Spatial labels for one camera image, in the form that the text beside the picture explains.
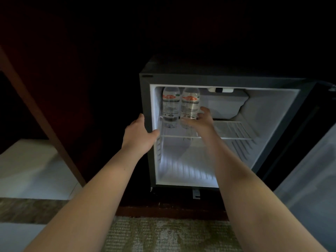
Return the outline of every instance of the clear plastic bottle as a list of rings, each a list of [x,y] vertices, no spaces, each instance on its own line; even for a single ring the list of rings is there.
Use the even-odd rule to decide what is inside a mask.
[[[180,112],[180,89],[178,87],[165,87],[162,93],[162,118],[165,127],[177,126]]]
[[[181,118],[196,119],[200,108],[200,90],[198,88],[186,87],[182,93]],[[190,126],[182,124],[182,127],[189,129]]]

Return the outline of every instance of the person's right hand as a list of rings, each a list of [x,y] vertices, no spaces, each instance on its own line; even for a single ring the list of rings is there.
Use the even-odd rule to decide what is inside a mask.
[[[200,108],[204,113],[198,113],[198,119],[189,119],[182,118],[181,121],[189,125],[197,131],[198,135],[203,137],[206,136],[209,132],[214,131],[213,119],[210,113],[210,110],[206,107]]]

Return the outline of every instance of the fridge frame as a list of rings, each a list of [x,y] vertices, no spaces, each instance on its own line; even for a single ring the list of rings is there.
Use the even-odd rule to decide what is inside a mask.
[[[297,111],[307,98],[308,94],[313,89],[317,81],[309,80],[305,78],[282,78],[282,77],[271,77],[271,76],[258,76],[246,74],[239,75],[228,75],[225,72],[215,72],[216,75],[200,75],[200,74],[178,74],[165,73],[166,71],[148,70],[144,69],[139,74],[140,87],[141,87],[141,99],[143,113],[145,116],[145,127],[148,132],[153,130],[152,128],[152,110],[151,110],[151,96],[150,96],[150,85],[151,84],[161,84],[161,85],[182,85],[182,86],[208,86],[208,87],[228,87],[228,88],[260,88],[260,89],[300,89],[292,105],[288,109],[287,113],[280,121],[278,127],[273,133],[272,137],[266,144],[264,150],[260,154],[256,163],[254,164],[252,171],[257,173],[260,169],[269,153],[274,148],[275,144],[278,142],[279,138],[282,136],[283,132],[288,127],[289,123],[296,115]],[[156,184],[156,174],[155,174],[155,159],[154,159],[154,149],[153,147],[148,152],[148,164],[149,164],[149,174],[150,174],[150,184],[151,187],[178,187],[175,185],[161,185]]]

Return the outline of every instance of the gray fridge frame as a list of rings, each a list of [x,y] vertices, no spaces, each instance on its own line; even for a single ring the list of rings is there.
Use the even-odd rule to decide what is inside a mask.
[[[145,116],[145,127],[148,132],[153,131],[152,110],[151,110],[151,84],[164,85],[186,85],[186,86],[212,86],[212,87],[231,87],[231,88],[276,88],[276,89],[300,89],[298,95],[288,109],[287,113],[279,123],[273,136],[266,144],[265,149],[254,164],[252,171],[257,173],[267,156],[295,116],[296,112],[313,89],[317,81],[306,78],[283,78],[276,76],[248,75],[246,72],[229,73],[224,67],[221,69],[206,69],[200,67],[190,67],[187,69],[183,65],[176,68],[169,65],[146,66],[139,74],[142,109]],[[151,187],[172,186],[156,184],[154,149],[148,152],[148,165]]]

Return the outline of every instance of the hand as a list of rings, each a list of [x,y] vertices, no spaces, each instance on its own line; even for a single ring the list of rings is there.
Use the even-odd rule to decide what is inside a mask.
[[[148,133],[145,129],[145,116],[140,113],[138,119],[134,120],[125,129],[123,144],[121,148],[135,150],[143,156],[153,146],[156,138],[160,135],[158,129]]]
[[[198,113],[198,119],[189,119],[189,118],[182,118],[181,121],[189,125],[197,131],[197,133],[203,137],[206,136],[209,132],[215,131],[213,127],[213,119],[210,113],[210,110],[206,107],[200,108],[204,113]]]

